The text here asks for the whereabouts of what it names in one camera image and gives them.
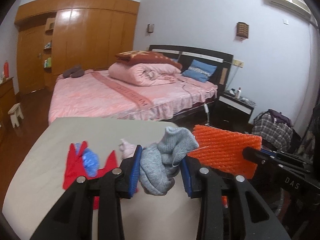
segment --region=blue pillow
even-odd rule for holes
[[[216,69],[217,66],[212,66],[194,59],[190,67],[182,73],[182,76],[205,83],[213,75]]]

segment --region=red bottle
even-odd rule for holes
[[[3,71],[4,71],[4,77],[8,78],[9,77],[9,63],[5,61],[3,65]]]

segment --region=orange foam net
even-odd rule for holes
[[[252,179],[257,164],[245,160],[242,151],[246,147],[261,149],[262,138],[252,134],[230,132],[218,128],[196,125],[193,135],[199,144],[199,150],[190,152],[201,164]]]

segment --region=silver screw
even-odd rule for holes
[[[238,175],[238,176],[236,176],[236,180],[239,182],[244,182],[244,176]]]
[[[85,182],[85,176],[79,176],[79,177],[77,178],[77,182],[78,182],[78,183],[84,183],[84,182]]]
[[[207,168],[200,168],[199,171],[202,174],[208,174],[209,173],[209,170]]]
[[[121,172],[122,172],[122,170],[120,168],[115,168],[115,169],[112,170],[112,173],[114,175],[119,175],[119,174],[121,174]]]

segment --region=black headboard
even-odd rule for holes
[[[219,93],[222,93],[226,89],[233,55],[209,49],[175,45],[150,45],[149,50],[158,51],[167,57],[179,59],[178,62],[182,64],[182,72],[188,69],[194,59],[217,66],[209,81],[218,85]]]

